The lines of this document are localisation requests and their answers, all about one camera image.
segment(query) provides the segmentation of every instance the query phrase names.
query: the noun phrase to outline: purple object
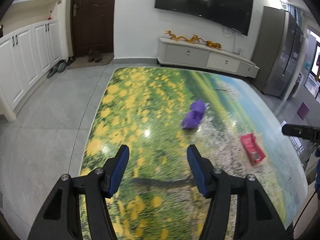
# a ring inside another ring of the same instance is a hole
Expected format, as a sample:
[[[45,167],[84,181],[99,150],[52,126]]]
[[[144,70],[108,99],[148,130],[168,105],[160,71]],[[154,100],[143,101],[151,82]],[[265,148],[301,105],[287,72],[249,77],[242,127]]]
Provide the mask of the purple object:
[[[302,104],[301,104],[300,108],[298,109],[297,113],[302,119],[305,119],[305,117],[307,116],[309,111],[310,111],[309,107],[304,102],[302,102]]]
[[[190,105],[190,110],[181,122],[183,129],[195,129],[200,124],[205,112],[205,103],[201,99]]]

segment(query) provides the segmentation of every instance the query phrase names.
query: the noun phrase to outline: brown door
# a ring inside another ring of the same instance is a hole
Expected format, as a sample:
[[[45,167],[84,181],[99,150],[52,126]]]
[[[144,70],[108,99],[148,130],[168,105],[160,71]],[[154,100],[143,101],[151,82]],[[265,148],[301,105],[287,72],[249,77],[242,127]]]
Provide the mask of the brown door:
[[[72,0],[72,38],[76,57],[90,49],[113,53],[115,0]]]

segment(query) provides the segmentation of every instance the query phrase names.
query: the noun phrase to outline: purple package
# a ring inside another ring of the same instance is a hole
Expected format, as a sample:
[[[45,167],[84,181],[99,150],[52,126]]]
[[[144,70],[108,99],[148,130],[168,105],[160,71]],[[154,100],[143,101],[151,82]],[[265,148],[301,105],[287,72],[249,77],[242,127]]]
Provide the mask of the purple package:
[[[190,105],[190,110],[181,122],[183,129],[195,129],[200,124],[205,112],[205,103],[201,99]]]

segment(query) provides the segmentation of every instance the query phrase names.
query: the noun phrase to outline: drawer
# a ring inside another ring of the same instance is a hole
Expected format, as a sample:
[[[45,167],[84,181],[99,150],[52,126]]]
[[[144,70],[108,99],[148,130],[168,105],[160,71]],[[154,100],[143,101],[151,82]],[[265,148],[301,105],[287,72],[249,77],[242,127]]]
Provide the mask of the drawer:
[[[244,63],[240,63],[238,70],[237,70],[237,74],[244,76],[244,77],[252,77],[255,78],[257,76],[258,73],[258,68],[244,64]]]
[[[184,65],[205,67],[210,52],[183,46],[167,45],[165,61]]]
[[[239,63],[240,62],[237,60],[210,53],[207,67],[212,69],[219,69],[221,71],[236,73]]]

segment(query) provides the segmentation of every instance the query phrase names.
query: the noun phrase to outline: flat screen tv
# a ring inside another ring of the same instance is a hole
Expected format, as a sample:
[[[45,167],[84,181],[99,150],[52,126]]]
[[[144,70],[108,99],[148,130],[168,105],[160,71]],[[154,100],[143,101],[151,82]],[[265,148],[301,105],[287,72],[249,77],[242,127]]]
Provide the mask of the flat screen tv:
[[[196,15],[248,35],[253,0],[156,0],[155,8]]]

